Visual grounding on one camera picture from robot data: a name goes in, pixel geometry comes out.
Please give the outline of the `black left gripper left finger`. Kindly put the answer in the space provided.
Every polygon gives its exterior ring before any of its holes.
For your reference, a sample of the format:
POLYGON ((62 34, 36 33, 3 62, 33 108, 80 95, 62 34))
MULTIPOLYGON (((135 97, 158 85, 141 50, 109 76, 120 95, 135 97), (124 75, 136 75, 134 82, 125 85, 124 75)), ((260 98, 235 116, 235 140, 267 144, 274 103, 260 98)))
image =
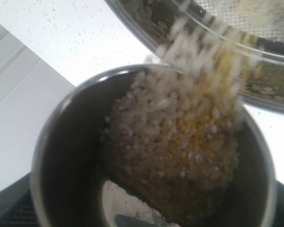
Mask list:
POLYGON ((30 187, 30 174, 0 191, 0 227, 38 227, 30 187))

